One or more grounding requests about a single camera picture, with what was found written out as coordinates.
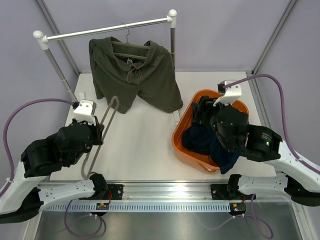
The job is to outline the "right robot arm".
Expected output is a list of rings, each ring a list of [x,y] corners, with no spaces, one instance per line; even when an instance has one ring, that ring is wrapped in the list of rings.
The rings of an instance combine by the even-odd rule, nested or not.
[[[239,157],[274,167],[276,176],[229,177],[226,192],[233,199],[241,195],[273,193],[308,206],[320,205],[320,174],[304,160],[295,158],[289,145],[268,127],[249,123],[249,115],[217,98],[202,96],[191,104],[192,124],[184,133],[187,149],[207,155],[221,174],[232,169]]]

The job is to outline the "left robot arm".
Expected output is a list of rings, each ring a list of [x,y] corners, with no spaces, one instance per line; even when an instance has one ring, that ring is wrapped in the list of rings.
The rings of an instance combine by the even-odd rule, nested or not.
[[[0,198],[1,224],[32,219],[46,207],[74,199],[100,200],[108,192],[102,174],[61,187],[43,188],[39,183],[64,167],[75,165],[93,146],[103,144],[104,125],[75,119],[45,139],[33,141],[21,154],[10,186]]]

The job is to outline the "navy blue shorts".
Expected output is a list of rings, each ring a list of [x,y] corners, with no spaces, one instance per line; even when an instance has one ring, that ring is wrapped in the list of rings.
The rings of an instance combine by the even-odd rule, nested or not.
[[[216,133],[210,126],[194,124],[182,134],[182,145],[195,153],[208,155],[220,168],[222,175],[234,167],[241,155],[238,148],[234,152],[228,152],[220,143]]]

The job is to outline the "grey hanger with metal hook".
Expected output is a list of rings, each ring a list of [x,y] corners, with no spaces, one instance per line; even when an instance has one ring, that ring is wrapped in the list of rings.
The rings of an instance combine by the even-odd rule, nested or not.
[[[114,104],[115,104],[115,107],[113,108],[113,112],[112,112],[112,114],[111,114],[111,116],[110,116],[110,118],[109,118],[109,120],[108,120],[107,125],[104,126],[103,123],[104,123],[104,121],[105,121],[105,119],[106,119],[109,111],[111,110],[111,108],[112,108],[112,106],[113,106]],[[99,130],[99,131],[98,131],[98,136],[101,138],[100,141],[101,141],[102,143],[104,142],[104,139],[105,139],[105,137],[106,137],[106,135],[107,135],[107,133],[108,133],[108,131],[109,131],[109,128],[110,128],[110,126],[111,126],[111,124],[112,124],[112,122],[113,122],[113,119],[114,119],[114,117],[115,117],[115,115],[116,115],[116,112],[117,112],[119,106],[120,106],[119,98],[115,95],[115,96],[113,96],[113,97],[111,98],[111,101],[110,101],[110,103],[108,104],[108,106],[107,106],[107,108],[106,108],[106,110],[105,110],[105,112],[104,112],[104,115],[103,115],[103,117],[102,117],[102,120],[101,120],[101,122],[100,122],[100,126],[102,127],[102,130]],[[89,152],[89,153],[86,154],[86,156],[85,156],[85,158],[84,158],[84,161],[83,161],[83,163],[82,163],[82,165],[81,165],[81,170],[80,170],[81,176],[82,176],[82,178],[83,178],[84,180],[88,180],[89,177],[90,177],[90,175],[92,174],[92,170],[93,170],[93,167],[94,167],[94,165],[95,165],[95,162],[96,162],[96,160],[97,160],[97,158],[98,158],[98,155],[99,155],[99,153],[100,153],[101,147],[102,147],[102,145],[100,144],[100,145],[98,145],[97,149],[95,150],[93,159],[92,159],[91,164],[90,164],[89,169],[88,169],[88,172],[85,172],[85,168],[86,168],[86,165],[87,165],[87,163],[88,163],[88,161],[89,161],[89,158],[90,158],[90,154],[91,154],[91,153]]]

